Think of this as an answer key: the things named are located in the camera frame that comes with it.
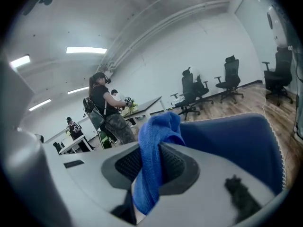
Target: office chair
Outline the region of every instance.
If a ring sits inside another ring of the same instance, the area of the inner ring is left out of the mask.
[[[196,105],[197,103],[208,101],[214,104],[214,102],[212,100],[207,100],[202,98],[202,95],[209,92],[209,89],[207,87],[207,81],[205,81],[206,88],[203,86],[200,76],[198,76],[197,79],[198,82],[193,83],[193,74],[190,73],[189,69],[185,70],[182,73],[182,75],[183,75],[182,78],[183,94],[181,94],[180,96],[184,96],[185,100],[183,100],[180,103],[177,103],[175,107],[176,108],[181,107],[182,111],[179,113],[179,115],[185,114],[185,120],[186,120],[187,114],[189,112],[197,113],[197,115],[200,115],[200,112],[196,110],[196,107],[194,107],[194,105]],[[170,96],[174,96],[175,98],[178,98],[177,94],[178,93],[175,93]]]
[[[226,89],[226,91],[221,94],[220,103],[222,103],[223,99],[231,97],[236,104],[237,101],[235,95],[242,95],[242,98],[244,98],[244,95],[242,93],[237,92],[237,87],[241,82],[238,76],[239,60],[235,59],[233,55],[226,58],[225,62],[225,82],[221,82],[221,77],[216,77],[219,80],[219,83],[216,84],[216,87]]]
[[[293,77],[290,71],[292,63],[293,53],[288,50],[288,48],[277,47],[276,53],[276,69],[270,70],[268,68],[269,62],[263,61],[262,63],[266,65],[267,70],[264,71],[265,85],[266,89],[270,90],[271,93],[266,94],[265,98],[268,96],[276,95],[278,96],[277,106],[280,106],[280,97],[284,96],[290,99],[292,104],[294,101],[290,96],[288,96],[285,86],[289,85]]]

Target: fluorescent light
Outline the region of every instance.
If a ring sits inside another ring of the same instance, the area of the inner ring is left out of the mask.
[[[50,101],[51,101],[50,99],[47,99],[46,101],[44,101],[44,102],[42,102],[42,103],[40,103],[40,104],[37,104],[36,106],[30,108],[29,111],[33,111],[34,109],[36,109],[36,108],[38,108],[38,107],[40,107],[40,106],[42,106],[42,105],[44,105],[44,104],[47,104],[47,103],[49,103]]]
[[[24,64],[26,64],[26,63],[29,63],[29,62],[30,62],[29,56],[26,55],[26,56],[23,56],[23,57],[21,57],[21,58],[19,58],[19,59],[16,59],[16,60],[12,61],[12,62],[10,63],[10,65],[11,65],[13,68],[16,68],[16,67],[18,67],[18,66],[22,66],[22,65],[24,65]]]
[[[79,89],[76,89],[76,90],[73,90],[73,91],[67,92],[67,94],[76,93],[76,92],[79,92],[79,91],[82,91],[82,90],[86,90],[86,89],[88,89],[88,88],[89,88],[89,87],[83,87],[83,88],[79,88]]]
[[[93,48],[93,47],[67,47],[66,53],[97,53],[97,54],[105,54],[107,49],[102,48]]]

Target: white desk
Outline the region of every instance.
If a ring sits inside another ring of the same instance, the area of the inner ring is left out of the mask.
[[[162,97],[155,98],[151,101],[148,101],[142,105],[138,106],[138,110],[129,114],[127,113],[123,117],[125,119],[134,119],[135,123],[138,124],[138,121],[136,120],[136,117],[140,117],[145,115],[146,119],[149,120],[151,118],[151,113],[155,112],[155,105],[159,102],[163,108],[163,111],[166,112],[166,108],[164,106],[164,103],[162,102]]]
[[[89,147],[88,143],[86,142],[86,140],[84,139],[84,135],[81,135],[79,138],[75,139],[69,146],[65,146],[64,148],[62,148],[59,151],[59,154],[64,154],[65,152],[69,151],[73,146],[77,145],[79,142],[83,141],[84,144],[86,145],[86,147],[90,150],[90,151],[94,151],[92,148]]]

